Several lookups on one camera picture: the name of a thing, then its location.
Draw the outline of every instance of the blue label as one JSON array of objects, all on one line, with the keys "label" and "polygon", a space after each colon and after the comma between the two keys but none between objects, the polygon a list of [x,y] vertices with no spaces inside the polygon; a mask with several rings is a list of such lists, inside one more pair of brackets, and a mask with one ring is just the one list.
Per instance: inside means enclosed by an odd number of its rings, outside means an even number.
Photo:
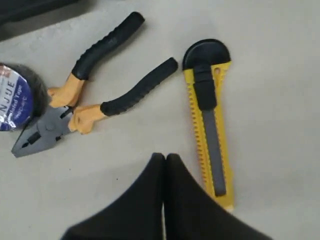
[{"label": "blue label", "polygon": [[27,81],[11,68],[0,66],[0,131],[21,127],[31,117],[33,97]]}]

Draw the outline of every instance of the black rubber grip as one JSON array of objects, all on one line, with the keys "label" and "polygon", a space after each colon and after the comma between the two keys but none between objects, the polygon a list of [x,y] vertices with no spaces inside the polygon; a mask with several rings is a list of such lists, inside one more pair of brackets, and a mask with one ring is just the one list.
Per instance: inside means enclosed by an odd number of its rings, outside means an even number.
[{"label": "black rubber grip", "polygon": [[177,61],[173,57],[169,58],[167,61],[149,72],[126,94],[115,100],[103,102],[100,106],[101,112],[106,116],[113,116],[127,111],[143,99],[152,89],[173,74],[177,69]]},{"label": "black rubber grip", "polygon": [[88,80],[90,72],[99,60],[127,41],[144,23],[144,17],[132,12],[119,26],[92,45],[76,62],[72,74],[80,80]]}]

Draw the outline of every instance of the concrete floor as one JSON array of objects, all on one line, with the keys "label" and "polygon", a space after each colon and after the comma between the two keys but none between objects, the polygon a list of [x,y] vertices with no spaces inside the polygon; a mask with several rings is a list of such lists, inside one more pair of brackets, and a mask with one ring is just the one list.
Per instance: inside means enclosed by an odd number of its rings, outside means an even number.
[{"label": "concrete floor", "polygon": [[[181,63],[194,42],[223,41],[233,60],[223,108],[234,214],[276,240],[312,240],[320,220],[319,7],[317,0],[97,0],[77,18],[0,42],[0,60],[61,86],[86,48],[139,11],[144,30],[86,86],[82,103],[97,104],[168,57]],[[1,239],[59,239],[123,193],[153,152],[179,153],[202,181],[181,71],[131,111],[51,150],[15,159],[18,135],[0,138]]]}]

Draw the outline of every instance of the gray blade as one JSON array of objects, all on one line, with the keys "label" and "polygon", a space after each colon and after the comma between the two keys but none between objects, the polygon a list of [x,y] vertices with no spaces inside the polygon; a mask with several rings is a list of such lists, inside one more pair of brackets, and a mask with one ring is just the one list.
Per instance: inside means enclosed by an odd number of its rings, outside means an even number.
[{"label": "gray blade", "polygon": [[43,116],[22,131],[11,152],[20,158],[53,148],[63,135],[71,132],[68,124],[72,115],[67,106],[48,106]]},{"label": "gray blade", "polygon": [[217,197],[226,195],[226,182],[214,110],[202,111],[206,142],[209,150],[214,193]]}]

